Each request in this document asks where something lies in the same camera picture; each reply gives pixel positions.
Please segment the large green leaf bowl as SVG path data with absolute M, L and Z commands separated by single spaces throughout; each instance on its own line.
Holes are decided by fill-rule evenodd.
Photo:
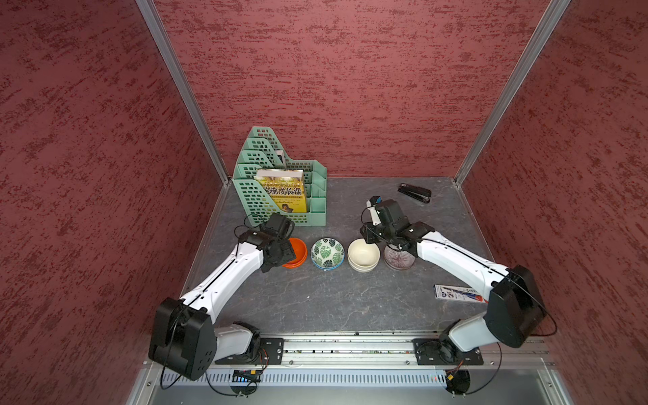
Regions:
M 313 244 L 310 258 L 317 268 L 323 271 L 334 270 L 344 263 L 344 246 L 333 238 L 322 238 Z

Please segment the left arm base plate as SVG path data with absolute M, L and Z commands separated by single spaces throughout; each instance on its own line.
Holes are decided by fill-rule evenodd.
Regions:
M 251 366 L 278 366 L 283 362 L 285 340 L 281 337 L 261 337 L 259 346 L 251 354 L 237 354 L 214 361 L 219 366 L 224 365 L 251 365 Z

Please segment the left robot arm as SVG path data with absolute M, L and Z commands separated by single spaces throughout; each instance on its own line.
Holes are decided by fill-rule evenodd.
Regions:
M 157 308 L 148 358 L 192 381 L 221 359 L 256 362 L 260 332 L 244 322 L 216 327 L 225 304 L 256 271 L 263 273 L 293 261 L 290 236 L 295 224 L 282 214 L 238 236 L 232 252 L 198 286 Z

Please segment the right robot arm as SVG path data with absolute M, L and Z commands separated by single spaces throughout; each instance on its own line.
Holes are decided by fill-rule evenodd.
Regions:
M 551 318 L 532 272 L 489 261 L 459 246 L 424 222 L 412 223 L 398 202 L 372 197 L 371 220 L 360 232 L 366 242 L 382 242 L 432 263 L 477 291 L 486 311 L 455 322 L 440 335 L 440 349 L 457 357 L 488 344 L 521 347 L 545 318 Z

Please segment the purple striped bowl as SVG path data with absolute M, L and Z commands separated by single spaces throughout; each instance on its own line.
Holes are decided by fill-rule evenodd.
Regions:
M 407 251 L 395 250 L 387 245 L 384 249 L 384 261 L 389 268 L 397 271 L 406 271 L 412 268 L 416 257 Z

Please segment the cream bowl front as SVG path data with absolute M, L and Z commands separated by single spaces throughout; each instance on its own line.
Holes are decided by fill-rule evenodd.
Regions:
M 347 250 L 351 268 L 359 273 L 373 271 L 380 259 L 381 251 L 376 244 L 367 244 L 363 239 L 353 241 Z

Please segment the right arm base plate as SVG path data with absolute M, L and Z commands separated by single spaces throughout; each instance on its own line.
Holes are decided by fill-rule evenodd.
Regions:
M 450 341 L 440 339 L 414 339 L 413 352 L 419 366 L 482 366 L 483 356 L 479 348 L 462 352 L 451 346 Z

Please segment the orange bowl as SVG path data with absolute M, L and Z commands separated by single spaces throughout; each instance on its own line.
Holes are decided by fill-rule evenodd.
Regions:
M 283 265 L 284 268 L 298 268 L 300 267 L 306 260 L 306 256 L 308 253 L 307 246 L 304 241 L 298 238 L 290 238 L 290 244 L 293 248 L 293 251 L 295 253 L 295 259 L 292 260 L 291 262 L 286 263 Z

